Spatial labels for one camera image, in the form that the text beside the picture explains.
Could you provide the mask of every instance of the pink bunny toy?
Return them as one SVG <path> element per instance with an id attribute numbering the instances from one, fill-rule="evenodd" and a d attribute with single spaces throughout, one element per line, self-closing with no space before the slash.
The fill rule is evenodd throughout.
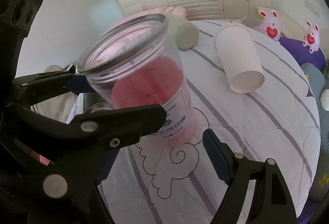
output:
<path id="1" fill-rule="evenodd" d="M 259 10 L 258 13 L 264 16 L 264 20 L 259 26 L 259 32 L 281 44 L 279 42 L 281 37 L 281 28 L 277 13 L 274 10 L 271 10 L 270 15 L 266 15 L 262 10 Z"/>
<path id="2" fill-rule="evenodd" d="M 308 31 L 304 35 L 303 46 L 310 47 L 310 53 L 317 52 L 320 47 L 320 33 L 319 27 L 315 24 L 314 27 L 310 24 L 309 21 L 306 21 L 307 25 L 309 26 Z"/>

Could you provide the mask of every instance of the clear plastic jar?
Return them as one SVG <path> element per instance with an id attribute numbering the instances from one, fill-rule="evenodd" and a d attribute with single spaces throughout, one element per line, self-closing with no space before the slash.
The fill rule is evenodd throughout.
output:
<path id="1" fill-rule="evenodd" d="M 102 35 L 84 53 L 77 70 L 113 108 L 160 104 L 166 122 L 150 139 L 164 147 L 186 142 L 194 132 L 193 108 L 168 20 L 150 14 Z"/>

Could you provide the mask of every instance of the jar rim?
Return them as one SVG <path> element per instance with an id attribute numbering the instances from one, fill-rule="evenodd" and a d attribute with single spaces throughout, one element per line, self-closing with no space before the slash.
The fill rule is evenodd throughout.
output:
<path id="1" fill-rule="evenodd" d="M 151 33 L 146 37 L 138 41 L 134 46 L 124 50 L 122 53 L 110 58 L 108 61 L 101 63 L 92 68 L 86 68 L 86 63 L 93 56 L 93 54 L 110 38 L 119 34 L 120 32 L 126 30 L 129 27 L 135 26 L 137 24 L 149 22 L 149 21 L 158 21 L 162 24 L 158 27 L 151 29 Z M 156 40 L 161 34 L 163 34 L 168 29 L 168 18 L 164 14 L 154 13 L 143 15 L 132 20 L 129 20 L 111 30 L 104 33 L 101 37 L 98 38 L 96 44 L 91 48 L 87 49 L 84 54 L 80 57 L 77 63 L 77 70 L 79 73 L 84 75 L 91 75 L 95 73 L 102 72 L 106 69 L 113 68 L 119 64 L 124 65 L 131 60 L 131 57 L 137 57 L 147 51 L 154 40 Z"/>

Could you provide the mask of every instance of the bed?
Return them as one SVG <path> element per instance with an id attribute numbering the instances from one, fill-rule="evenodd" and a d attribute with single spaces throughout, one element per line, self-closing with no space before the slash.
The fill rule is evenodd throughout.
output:
<path id="1" fill-rule="evenodd" d="M 208 127 L 233 152 L 262 162 L 275 159 L 299 216 L 320 151 L 319 114 L 307 78 L 284 47 L 249 29 L 265 83 L 254 93 L 233 93 L 213 46 L 225 22 L 193 24 L 199 29 L 198 44 L 180 51 L 180 56 L 195 107 L 195 134 L 177 148 L 157 148 L 144 137 L 120 150 L 108 178 L 99 185 L 114 221 L 210 223 L 227 186 L 218 179 L 202 144 Z M 81 100 L 80 96 L 69 119 L 81 111 Z M 254 184 L 249 184 L 239 224 L 246 222 Z"/>

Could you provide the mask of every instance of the screw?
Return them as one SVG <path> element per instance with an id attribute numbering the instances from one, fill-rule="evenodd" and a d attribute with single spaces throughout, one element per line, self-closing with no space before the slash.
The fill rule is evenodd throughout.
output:
<path id="1" fill-rule="evenodd" d="M 270 165 L 275 165 L 275 161 L 272 158 L 268 159 L 268 163 Z"/>
<path id="2" fill-rule="evenodd" d="M 237 159 L 242 159 L 244 155 L 243 155 L 242 153 L 235 153 L 234 156 L 235 156 Z"/>
<path id="3" fill-rule="evenodd" d="M 112 148 L 118 147 L 119 144 L 120 144 L 120 140 L 117 138 L 114 138 L 113 140 L 110 141 L 110 147 Z"/>
<path id="4" fill-rule="evenodd" d="M 83 122 L 80 127 L 84 132 L 94 132 L 98 128 L 98 125 L 96 122 L 86 121 Z"/>
<path id="5" fill-rule="evenodd" d="M 52 174 L 43 181 L 43 191 L 51 198 L 61 198 L 67 193 L 67 182 L 63 176 Z"/>

